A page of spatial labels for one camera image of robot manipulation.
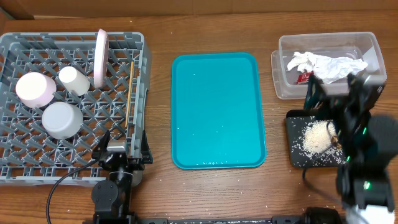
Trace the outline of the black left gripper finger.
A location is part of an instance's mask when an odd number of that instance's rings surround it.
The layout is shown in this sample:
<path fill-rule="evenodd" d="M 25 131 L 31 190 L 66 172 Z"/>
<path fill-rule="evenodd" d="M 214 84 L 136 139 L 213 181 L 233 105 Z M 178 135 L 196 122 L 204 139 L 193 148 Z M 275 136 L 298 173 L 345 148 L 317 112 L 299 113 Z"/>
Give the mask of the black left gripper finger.
<path fill-rule="evenodd" d="M 107 130 L 99 140 L 99 143 L 92 150 L 91 153 L 92 159 L 101 159 L 106 154 L 107 146 L 110 139 L 111 139 L 110 131 Z"/>
<path fill-rule="evenodd" d="M 142 132 L 141 154 L 142 154 L 143 163 L 145 164 L 153 163 L 153 157 L 147 141 L 147 135 L 145 130 L 143 130 Z"/>

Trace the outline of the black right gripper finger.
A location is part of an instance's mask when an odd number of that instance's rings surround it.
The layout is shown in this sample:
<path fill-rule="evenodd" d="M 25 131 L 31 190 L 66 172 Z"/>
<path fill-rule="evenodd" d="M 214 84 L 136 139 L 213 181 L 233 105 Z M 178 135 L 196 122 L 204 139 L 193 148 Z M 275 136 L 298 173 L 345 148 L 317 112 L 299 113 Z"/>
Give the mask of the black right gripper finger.
<path fill-rule="evenodd" d="M 303 108 L 312 110 L 318 108 L 326 99 L 324 91 L 319 79 L 315 75 L 310 75 L 308 79 L 308 90 L 305 97 Z"/>
<path fill-rule="evenodd" d="M 364 80 L 356 75 L 348 75 L 349 95 L 347 107 L 349 109 L 373 108 L 373 88 L 365 85 Z"/>

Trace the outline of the brown food scrap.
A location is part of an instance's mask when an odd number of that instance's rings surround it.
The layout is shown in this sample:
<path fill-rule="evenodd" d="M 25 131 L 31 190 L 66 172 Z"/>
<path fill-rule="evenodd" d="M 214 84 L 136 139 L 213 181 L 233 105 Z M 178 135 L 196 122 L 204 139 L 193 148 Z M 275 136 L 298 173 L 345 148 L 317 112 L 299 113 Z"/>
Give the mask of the brown food scrap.
<path fill-rule="evenodd" d="M 339 143 L 338 136 L 334 135 L 331 137 L 331 145 L 337 149 L 341 149 L 342 146 Z"/>

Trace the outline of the red snack wrapper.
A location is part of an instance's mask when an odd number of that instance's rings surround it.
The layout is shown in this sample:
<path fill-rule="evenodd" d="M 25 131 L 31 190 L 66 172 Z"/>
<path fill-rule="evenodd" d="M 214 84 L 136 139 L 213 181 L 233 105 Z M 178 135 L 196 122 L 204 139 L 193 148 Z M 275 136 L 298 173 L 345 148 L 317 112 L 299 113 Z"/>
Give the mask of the red snack wrapper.
<path fill-rule="evenodd" d="M 297 85 L 301 85 L 301 84 L 305 84 L 308 83 L 310 77 L 313 75 L 313 71 L 311 72 L 305 72 L 305 73 L 301 73 L 298 76 L 297 81 L 295 82 Z"/>

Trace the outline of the white napkin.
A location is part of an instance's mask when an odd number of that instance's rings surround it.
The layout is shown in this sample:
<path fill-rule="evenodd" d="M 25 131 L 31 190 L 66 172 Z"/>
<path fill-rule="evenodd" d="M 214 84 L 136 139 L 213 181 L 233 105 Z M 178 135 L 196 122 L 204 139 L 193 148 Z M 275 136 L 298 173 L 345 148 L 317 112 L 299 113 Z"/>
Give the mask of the white napkin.
<path fill-rule="evenodd" d="M 331 84 L 349 74 L 357 75 L 368 66 L 368 63 L 362 59 L 348 57 L 331 58 L 313 54 L 308 59 L 313 65 L 314 75 L 325 84 Z"/>

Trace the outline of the grey round bowl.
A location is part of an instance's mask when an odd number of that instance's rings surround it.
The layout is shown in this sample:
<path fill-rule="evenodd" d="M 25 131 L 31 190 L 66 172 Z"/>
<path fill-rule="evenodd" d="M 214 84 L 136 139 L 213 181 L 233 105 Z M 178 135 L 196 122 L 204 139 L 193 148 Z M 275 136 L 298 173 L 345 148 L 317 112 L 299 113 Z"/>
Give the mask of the grey round bowl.
<path fill-rule="evenodd" d="M 42 115 L 42 124 L 55 139 L 67 139 L 79 132 L 83 123 L 81 110 L 69 103 L 56 102 L 49 105 Z"/>

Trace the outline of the white tissue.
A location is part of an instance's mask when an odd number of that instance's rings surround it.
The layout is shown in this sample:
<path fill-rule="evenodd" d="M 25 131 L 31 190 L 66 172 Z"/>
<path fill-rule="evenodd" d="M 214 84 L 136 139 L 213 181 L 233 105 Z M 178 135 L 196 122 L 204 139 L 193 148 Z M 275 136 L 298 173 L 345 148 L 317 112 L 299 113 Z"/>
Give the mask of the white tissue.
<path fill-rule="evenodd" d="M 299 72 L 312 72 L 315 64 L 315 55 L 311 52 L 295 52 L 292 60 L 287 64 L 287 70 L 294 68 Z"/>

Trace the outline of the wooden chopstick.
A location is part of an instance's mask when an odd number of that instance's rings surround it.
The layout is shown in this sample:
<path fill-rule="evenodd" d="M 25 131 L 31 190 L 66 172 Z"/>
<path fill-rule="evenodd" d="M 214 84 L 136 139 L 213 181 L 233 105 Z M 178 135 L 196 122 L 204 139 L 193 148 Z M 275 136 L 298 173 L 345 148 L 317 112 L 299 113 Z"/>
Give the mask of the wooden chopstick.
<path fill-rule="evenodd" d="M 124 125 L 125 128 L 127 128 L 127 126 L 128 126 L 128 120 L 129 120 L 129 115 L 130 115 L 133 70 L 134 70 L 134 61 L 131 62 L 131 66 L 130 66 L 129 88 L 127 91 L 126 116 L 125 116 L 125 125 Z"/>

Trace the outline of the cream plastic cup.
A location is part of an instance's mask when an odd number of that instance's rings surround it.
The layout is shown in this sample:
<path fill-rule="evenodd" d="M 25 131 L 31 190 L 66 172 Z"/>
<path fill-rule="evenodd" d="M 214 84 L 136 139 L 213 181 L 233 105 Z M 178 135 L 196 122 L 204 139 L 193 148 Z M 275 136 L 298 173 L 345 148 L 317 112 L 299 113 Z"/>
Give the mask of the cream plastic cup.
<path fill-rule="evenodd" d="M 58 77 L 64 87 L 77 96 L 84 95 L 90 88 L 87 77 L 74 67 L 63 67 Z"/>

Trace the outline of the large pink-white plate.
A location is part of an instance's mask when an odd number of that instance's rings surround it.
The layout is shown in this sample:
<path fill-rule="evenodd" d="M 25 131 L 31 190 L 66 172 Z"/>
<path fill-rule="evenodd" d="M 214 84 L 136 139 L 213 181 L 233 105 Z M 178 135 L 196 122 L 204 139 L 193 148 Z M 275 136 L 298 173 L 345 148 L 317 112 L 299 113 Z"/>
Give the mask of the large pink-white plate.
<path fill-rule="evenodd" d="M 106 64 L 108 62 L 109 39 L 108 33 L 100 29 L 96 38 L 94 69 L 93 69 L 93 84 L 95 88 L 101 88 L 106 76 Z"/>

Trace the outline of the small plate with crumbs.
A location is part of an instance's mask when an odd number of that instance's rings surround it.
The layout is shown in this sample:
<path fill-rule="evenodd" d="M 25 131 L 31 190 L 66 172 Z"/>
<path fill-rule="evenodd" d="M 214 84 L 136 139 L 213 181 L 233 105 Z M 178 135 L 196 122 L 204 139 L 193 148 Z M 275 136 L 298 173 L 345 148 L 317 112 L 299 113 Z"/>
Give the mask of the small plate with crumbs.
<path fill-rule="evenodd" d="M 49 104 L 56 90 L 55 81 L 38 72 L 23 75 L 15 87 L 17 96 L 29 108 L 40 108 Z"/>

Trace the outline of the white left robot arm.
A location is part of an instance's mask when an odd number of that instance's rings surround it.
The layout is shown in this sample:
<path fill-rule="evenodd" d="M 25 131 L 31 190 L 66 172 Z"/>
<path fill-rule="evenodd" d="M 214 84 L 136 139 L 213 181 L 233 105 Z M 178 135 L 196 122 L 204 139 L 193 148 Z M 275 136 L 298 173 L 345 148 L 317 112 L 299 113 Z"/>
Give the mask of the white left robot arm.
<path fill-rule="evenodd" d="M 132 188 L 141 182 L 145 165 L 153 163 L 145 131 L 141 137 L 137 156 L 130 155 L 134 148 L 129 148 L 126 140 L 112 140 L 110 131 L 93 149 L 92 163 L 109 172 L 109 177 L 95 184 L 91 193 L 95 205 L 93 223 L 173 223 L 167 218 L 140 219 L 130 211 Z"/>

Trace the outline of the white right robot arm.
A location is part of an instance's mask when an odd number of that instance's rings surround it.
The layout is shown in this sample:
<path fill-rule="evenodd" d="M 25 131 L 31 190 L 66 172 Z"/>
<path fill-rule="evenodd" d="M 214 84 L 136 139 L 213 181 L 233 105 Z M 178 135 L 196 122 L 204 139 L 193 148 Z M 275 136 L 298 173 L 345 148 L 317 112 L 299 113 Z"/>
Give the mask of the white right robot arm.
<path fill-rule="evenodd" d="M 191 68 L 156 80 L 145 108 L 153 163 L 134 191 L 141 215 L 243 218 L 308 206 L 310 194 L 343 207 L 395 209 L 387 166 L 397 155 L 397 121 L 373 115 L 384 84 L 348 75 L 347 93 L 332 95 L 311 73 L 299 116 L 334 128 L 345 156 L 337 174 L 317 188 L 302 168 L 287 165 L 285 132 L 264 120 L 258 71 Z"/>

